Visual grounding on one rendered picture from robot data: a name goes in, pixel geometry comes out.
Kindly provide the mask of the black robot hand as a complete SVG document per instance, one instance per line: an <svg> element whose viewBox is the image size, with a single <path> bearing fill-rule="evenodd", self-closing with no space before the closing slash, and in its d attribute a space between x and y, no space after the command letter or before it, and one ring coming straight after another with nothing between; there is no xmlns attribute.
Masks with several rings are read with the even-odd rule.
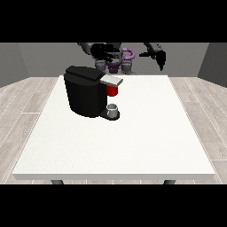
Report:
<svg viewBox="0 0 227 227"><path fill-rule="evenodd" d="M112 44L94 43L90 48L91 55L98 60L113 61L113 53L119 52Z"/></svg>
<svg viewBox="0 0 227 227"><path fill-rule="evenodd" d="M166 63L166 52L165 51L148 51L139 54L140 57L151 57L155 59L160 70L162 71Z"/></svg>

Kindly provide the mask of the pale grey machine lid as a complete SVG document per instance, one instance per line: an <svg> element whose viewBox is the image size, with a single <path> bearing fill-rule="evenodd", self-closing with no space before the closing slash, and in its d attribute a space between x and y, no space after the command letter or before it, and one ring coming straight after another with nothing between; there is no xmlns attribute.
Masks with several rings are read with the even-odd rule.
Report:
<svg viewBox="0 0 227 227"><path fill-rule="evenodd" d="M105 84L105 85L109 85L109 86L114 86L114 87L118 87L122 82L122 78L119 77L115 77L109 74L105 74L101 79L100 82Z"/></svg>

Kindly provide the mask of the red pod holder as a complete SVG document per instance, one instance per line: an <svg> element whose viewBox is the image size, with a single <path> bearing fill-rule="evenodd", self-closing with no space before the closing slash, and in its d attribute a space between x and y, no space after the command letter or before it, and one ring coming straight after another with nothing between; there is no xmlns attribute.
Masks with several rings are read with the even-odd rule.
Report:
<svg viewBox="0 0 227 227"><path fill-rule="evenodd" d="M118 88L114 86L106 86L106 95L109 97L114 97L118 94Z"/></svg>

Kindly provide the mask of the black coffee machine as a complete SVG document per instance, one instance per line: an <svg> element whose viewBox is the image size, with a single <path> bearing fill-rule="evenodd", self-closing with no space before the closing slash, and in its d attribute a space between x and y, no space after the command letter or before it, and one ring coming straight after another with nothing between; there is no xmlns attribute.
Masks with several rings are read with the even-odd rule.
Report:
<svg viewBox="0 0 227 227"><path fill-rule="evenodd" d="M91 67L70 66L65 74L64 81L70 108L83 117L103 117L109 121L120 118L120 112L114 118L107 116L106 86L100 79L106 73Z"/></svg>

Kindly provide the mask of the small grey cup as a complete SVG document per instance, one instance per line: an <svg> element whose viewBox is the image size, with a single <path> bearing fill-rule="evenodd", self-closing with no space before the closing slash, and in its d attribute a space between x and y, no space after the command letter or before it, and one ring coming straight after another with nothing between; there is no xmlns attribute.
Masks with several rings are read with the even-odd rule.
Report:
<svg viewBox="0 0 227 227"><path fill-rule="evenodd" d="M106 110L107 110L107 116L110 118L114 118L118 114L118 107L116 104L109 104L106 107Z"/></svg>

